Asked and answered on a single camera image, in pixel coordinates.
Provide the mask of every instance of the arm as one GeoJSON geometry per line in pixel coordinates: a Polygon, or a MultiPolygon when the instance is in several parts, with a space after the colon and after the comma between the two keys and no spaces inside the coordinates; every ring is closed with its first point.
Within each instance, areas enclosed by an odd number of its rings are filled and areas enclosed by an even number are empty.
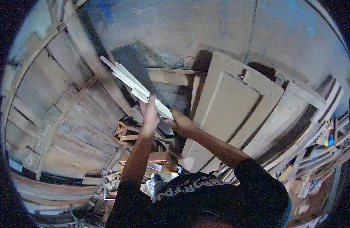
{"type": "Polygon", "coordinates": [[[241,161],[250,158],[240,149],[213,137],[200,128],[197,128],[189,118],[184,116],[178,110],[172,110],[172,113],[174,121],[166,120],[166,123],[169,126],[180,135],[190,138],[204,146],[230,168],[235,169],[241,161]]]}
{"type": "Polygon", "coordinates": [[[148,104],[140,103],[141,112],[143,114],[143,126],[122,172],[121,182],[131,181],[138,189],[145,175],[147,161],[154,139],[154,132],[160,121],[154,104],[156,98],[156,96],[151,96],[148,104]]]}

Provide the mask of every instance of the blue object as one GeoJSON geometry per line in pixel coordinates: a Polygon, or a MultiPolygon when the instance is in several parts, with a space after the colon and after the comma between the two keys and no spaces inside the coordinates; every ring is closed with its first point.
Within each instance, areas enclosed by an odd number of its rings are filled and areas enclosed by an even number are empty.
{"type": "Polygon", "coordinates": [[[330,138],[328,139],[328,145],[332,146],[335,143],[335,141],[333,140],[333,135],[330,135],[330,138]]]}

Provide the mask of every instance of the right hand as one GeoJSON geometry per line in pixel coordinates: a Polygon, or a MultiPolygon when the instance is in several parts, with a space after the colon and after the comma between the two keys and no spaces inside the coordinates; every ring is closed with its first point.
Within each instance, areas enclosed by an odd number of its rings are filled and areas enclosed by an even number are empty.
{"type": "Polygon", "coordinates": [[[181,136],[190,138],[195,130],[198,129],[193,121],[184,116],[179,110],[172,109],[171,113],[173,114],[174,121],[166,119],[165,122],[167,125],[172,127],[181,136]]]}

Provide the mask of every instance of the carved wooden trim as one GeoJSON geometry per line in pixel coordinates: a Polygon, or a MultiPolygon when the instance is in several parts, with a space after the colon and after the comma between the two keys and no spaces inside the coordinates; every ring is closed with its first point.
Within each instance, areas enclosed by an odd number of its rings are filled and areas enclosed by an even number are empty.
{"type": "Polygon", "coordinates": [[[41,160],[38,165],[38,170],[36,171],[36,179],[39,180],[41,178],[41,173],[43,169],[43,165],[45,162],[45,159],[47,157],[48,149],[51,145],[52,139],[54,134],[56,133],[57,129],[60,127],[62,121],[66,118],[67,114],[73,109],[75,104],[80,100],[80,98],[85,94],[88,88],[90,88],[98,78],[96,76],[89,79],[80,89],[80,91],[73,95],[73,97],[70,99],[70,103],[67,105],[65,111],[60,115],[58,120],[55,122],[54,126],[52,127],[50,134],[47,135],[45,144],[42,149],[41,153],[41,160]]]}

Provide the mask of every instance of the left hand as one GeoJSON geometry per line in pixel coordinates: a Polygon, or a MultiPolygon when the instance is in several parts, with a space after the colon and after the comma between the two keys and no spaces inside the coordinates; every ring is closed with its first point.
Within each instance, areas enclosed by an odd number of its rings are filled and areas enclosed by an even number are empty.
{"type": "Polygon", "coordinates": [[[140,101],[140,108],[143,115],[143,126],[141,128],[141,135],[146,138],[154,136],[154,132],[160,121],[155,106],[156,99],[156,95],[151,95],[148,99],[148,104],[140,101]]]}

